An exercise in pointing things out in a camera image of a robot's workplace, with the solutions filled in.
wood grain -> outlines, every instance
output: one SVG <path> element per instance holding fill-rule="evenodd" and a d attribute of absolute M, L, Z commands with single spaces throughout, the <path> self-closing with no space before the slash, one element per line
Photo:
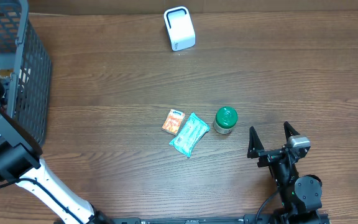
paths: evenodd
<path fill-rule="evenodd" d="M 53 60 L 44 157 L 111 217 L 255 213 L 275 190 L 246 158 L 253 125 L 267 149 L 283 122 L 312 141 L 297 168 L 323 180 L 332 223 L 358 224 L 358 11 L 194 14 L 196 45 L 172 52 L 160 15 L 31 17 Z M 190 159 L 161 130 L 169 109 L 211 124 Z M 266 212 L 280 206 L 279 199 Z M 0 190 L 0 223 L 57 217 L 18 187 Z"/>
<path fill-rule="evenodd" d="M 358 0 L 29 0 L 30 12 L 63 15 L 163 14 L 185 6 L 199 12 L 358 10 Z"/>

